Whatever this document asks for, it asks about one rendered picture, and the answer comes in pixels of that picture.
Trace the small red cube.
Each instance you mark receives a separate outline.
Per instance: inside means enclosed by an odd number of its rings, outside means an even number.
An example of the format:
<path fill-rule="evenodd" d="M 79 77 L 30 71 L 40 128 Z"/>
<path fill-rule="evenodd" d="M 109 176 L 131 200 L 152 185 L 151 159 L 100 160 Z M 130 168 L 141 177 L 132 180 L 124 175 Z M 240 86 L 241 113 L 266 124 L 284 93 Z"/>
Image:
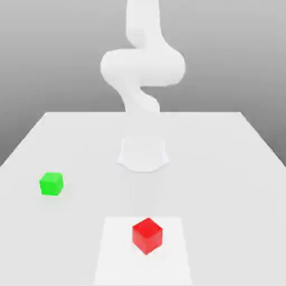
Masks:
<path fill-rule="evenodd" d="M 146 218 L 132 227 L 132 242 L 145 255 L 163 243 L 163 229 L 151 218 Z"/>

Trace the small green cube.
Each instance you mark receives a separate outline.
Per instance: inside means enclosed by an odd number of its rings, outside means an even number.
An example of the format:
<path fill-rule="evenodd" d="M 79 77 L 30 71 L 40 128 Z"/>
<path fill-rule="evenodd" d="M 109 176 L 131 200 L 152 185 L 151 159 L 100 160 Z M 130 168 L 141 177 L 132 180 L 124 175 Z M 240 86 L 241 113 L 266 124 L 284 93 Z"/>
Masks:
<path fill-rule="evenodd" d="M 40 179 L 42 195 L 58 196 L 64 187 L 63 175 L 57 172 L 47 172 Z"/>

